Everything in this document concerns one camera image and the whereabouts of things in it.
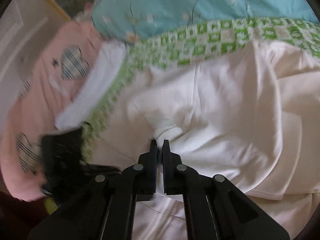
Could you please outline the white large garment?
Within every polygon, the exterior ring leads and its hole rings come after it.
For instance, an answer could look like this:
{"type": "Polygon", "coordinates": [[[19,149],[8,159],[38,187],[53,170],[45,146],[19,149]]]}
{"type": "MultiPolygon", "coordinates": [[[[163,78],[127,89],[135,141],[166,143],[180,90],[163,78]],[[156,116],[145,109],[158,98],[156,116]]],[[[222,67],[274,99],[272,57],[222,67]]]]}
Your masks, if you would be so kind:
{"type": "Polygon", "coordinates": [[[252,41],[211,60],[148,66],[121,91],[89,158],[125,169],[169,140],[202,175],[224,175],[294,238],[319,204],[319,59],[252,41]]]}

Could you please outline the white fluffy blanket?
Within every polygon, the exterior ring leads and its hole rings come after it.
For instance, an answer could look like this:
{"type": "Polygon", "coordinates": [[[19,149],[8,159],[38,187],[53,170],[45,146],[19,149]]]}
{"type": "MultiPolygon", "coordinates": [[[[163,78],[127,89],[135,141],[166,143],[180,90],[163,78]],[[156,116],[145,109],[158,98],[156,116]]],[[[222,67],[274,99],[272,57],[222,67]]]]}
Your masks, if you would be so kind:
{"type": "Polygon", "coordinates": [[[58,115],[55,127],[64,131],[79,126],[106,93],[118,75],[127,55],[126,44],[117,40],[104,42],[98,58],[75,100],[58,115]]]}

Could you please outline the pink heart pillow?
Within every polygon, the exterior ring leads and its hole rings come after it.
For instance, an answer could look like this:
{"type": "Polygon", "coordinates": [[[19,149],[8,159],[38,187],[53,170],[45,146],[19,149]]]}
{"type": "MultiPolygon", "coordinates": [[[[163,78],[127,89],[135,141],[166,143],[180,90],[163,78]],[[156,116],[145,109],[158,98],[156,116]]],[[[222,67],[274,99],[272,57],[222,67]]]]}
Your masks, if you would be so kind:
{"type": "Polygon", "coordinates": [[[9,193],[27,202],[43,197],[41,138],[76,98],[103,38],[89,22],[67,22],[43,48],[11,107],[1,139],[1,173],[9,193]]]}

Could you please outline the green patterned bed sheet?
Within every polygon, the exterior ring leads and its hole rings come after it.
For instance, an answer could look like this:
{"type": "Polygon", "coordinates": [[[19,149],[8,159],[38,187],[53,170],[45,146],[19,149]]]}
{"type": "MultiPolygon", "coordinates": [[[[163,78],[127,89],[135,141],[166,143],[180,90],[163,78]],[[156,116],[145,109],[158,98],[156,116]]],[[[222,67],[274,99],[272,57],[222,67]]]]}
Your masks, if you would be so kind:
{"type": "Polygon", "coordinates": [[[92,159],[114,104],[138,72],[152,64],[167,70],[171,63],[184,67],[212,59],[243,48],[255,38],[284,41],[319,57],[319,24],[287,17],[206,21],[141,40],[129,49],[116,78],[94,104],[93,111],[86,119],[89,126],[82,133],[82,155],[85,161],[92,159]]]}

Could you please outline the teal floral quilt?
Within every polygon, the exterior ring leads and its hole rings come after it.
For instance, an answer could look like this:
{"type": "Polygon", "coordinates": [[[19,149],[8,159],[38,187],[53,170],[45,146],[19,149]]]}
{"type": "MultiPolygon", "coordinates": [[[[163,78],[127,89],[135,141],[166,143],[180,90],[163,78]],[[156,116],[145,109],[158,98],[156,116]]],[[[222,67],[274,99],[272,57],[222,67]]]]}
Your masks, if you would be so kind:
{"type": "Polygon", "coordinates": [[[306,0],[96,0],[92,10],[102,35],[130,43],[198,22],[264,16],[317,22],[306,0]]]}

